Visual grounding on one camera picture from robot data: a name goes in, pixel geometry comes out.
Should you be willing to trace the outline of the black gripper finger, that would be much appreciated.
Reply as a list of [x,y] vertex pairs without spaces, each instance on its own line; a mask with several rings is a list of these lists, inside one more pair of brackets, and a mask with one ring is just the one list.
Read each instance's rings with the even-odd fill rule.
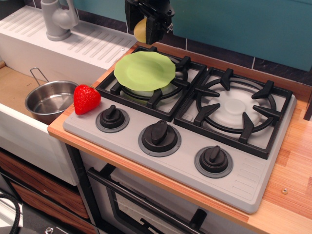
[[143,5],[126,4],[125,14],[127,20],[127,26],[130,31],[134,31],[135,26],[145,18],[142,12]]
[[146,22],[146,44],[153,44],[163,39],[167,32],[166,25],[155,17],[148,17]]

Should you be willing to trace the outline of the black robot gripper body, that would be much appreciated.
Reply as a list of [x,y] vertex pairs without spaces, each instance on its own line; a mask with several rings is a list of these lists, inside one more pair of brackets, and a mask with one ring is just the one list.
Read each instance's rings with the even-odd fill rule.
[[166,25],[167,32],[173,30],[172,17],[175,15],[175,11],[169,0],[126,0],[124,3],[125,5],[143,5],[142,12],[145,18],[155,17]]

